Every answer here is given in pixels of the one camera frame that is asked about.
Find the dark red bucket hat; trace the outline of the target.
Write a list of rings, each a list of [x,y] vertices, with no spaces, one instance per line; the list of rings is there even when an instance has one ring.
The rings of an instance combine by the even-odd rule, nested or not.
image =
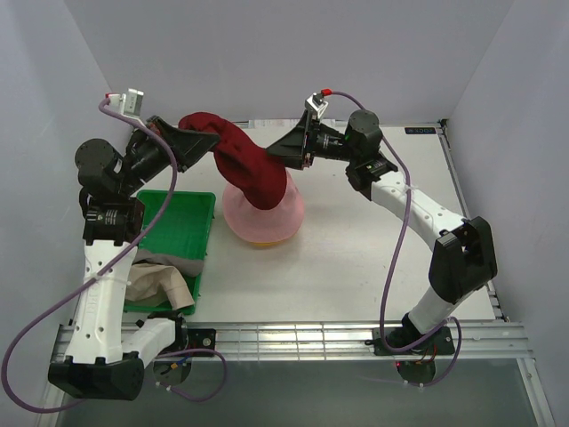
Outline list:
[[[213,149],[217,168],[227,182],[244,193],[251,205],[269,210],[281,202],[287,184],[285,167],[237,125],[213,113],[197,112],[184,116],[179,128],[220,136]]]

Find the pink bucket hat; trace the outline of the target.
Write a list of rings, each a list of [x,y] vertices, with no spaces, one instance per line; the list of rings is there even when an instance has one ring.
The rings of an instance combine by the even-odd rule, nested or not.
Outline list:
[[[228,183],[223,191],[222,212],[227,225],[243,241],[270,242],[293,237],[304,220],[304,200],[286,173],[286,188],[279,204],[269,210],[252,205],[244,192]]]

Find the yellow bucket hat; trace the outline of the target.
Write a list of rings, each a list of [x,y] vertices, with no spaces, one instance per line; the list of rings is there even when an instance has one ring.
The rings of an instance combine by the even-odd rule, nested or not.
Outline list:
[[[288,240],[288,239],[281,239],[281,240],[270,241],[270,242],[252,242],[252,241],[245,240],[245,243],[247,243],[250,246],[254,246],[254,247],[258,247],[258,248],[265,248],[265,247],[272,247],[272,246],[281,245],[286,240]]]

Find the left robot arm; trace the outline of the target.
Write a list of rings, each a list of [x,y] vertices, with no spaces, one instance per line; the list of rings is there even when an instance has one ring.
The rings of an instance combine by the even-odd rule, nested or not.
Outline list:
[[[188,333],[177,310],[152,312],[123,339],[128,276],[148,229],[144,205],[134,193],[167,166],[183,173],[219,142],[215,133],[179,130],[154,116],[132,134],[125,154],[107,141],[90,139],[76,151],[84,211],[84,278],[69,346],[49,366],[51,384],[77,399],[133,400],[145,368],[165,351],[179,355]]]

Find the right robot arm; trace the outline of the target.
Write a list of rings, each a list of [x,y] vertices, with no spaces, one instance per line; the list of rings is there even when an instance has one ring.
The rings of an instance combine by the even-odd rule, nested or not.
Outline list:
[[[351,187],[399,218],[401,237],[412,230],[425,242],[432,253],[429,289],[400,327],[380,332],[381,345],[389,353],[422,353],[456,308],[497,275],[493,233],[482,217],[468,219],[414,189],[402,159],[390,161],[381,153],[387,142],[379,119],[369,110],[353,112],[342,133],[304,113],[267,152],[296,170],[312,166],[317,157],[346,162]]]

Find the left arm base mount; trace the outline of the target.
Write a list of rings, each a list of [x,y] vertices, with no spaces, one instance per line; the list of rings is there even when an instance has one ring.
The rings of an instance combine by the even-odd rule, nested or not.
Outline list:
[[[176,333],[174,342],[161,350],[155,359],[176,353],[177,357],[212,358],[216,345],[217,331],[213,328],[183,327]]]

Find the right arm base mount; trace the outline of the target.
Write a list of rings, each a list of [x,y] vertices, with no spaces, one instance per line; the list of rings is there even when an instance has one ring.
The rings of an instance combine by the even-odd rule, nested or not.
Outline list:
[[[384,332],[389,347],[402,348],[416,340],[415,337],[405,334],[402,326],[398,327],[385,327]],[[381,340],[380,329],[374,328],[372,330],[372,338],[364,341],[366,346],[373,348],[373,354],[376,356],[388,356],[396,354],[404,355],[443,355],[452,356],[455,353],[455,345],[451,334],[451,329],[448,326],[443,326],[438,329],[425,341],[415,345],[405,352],[392,351],[386,347]]]

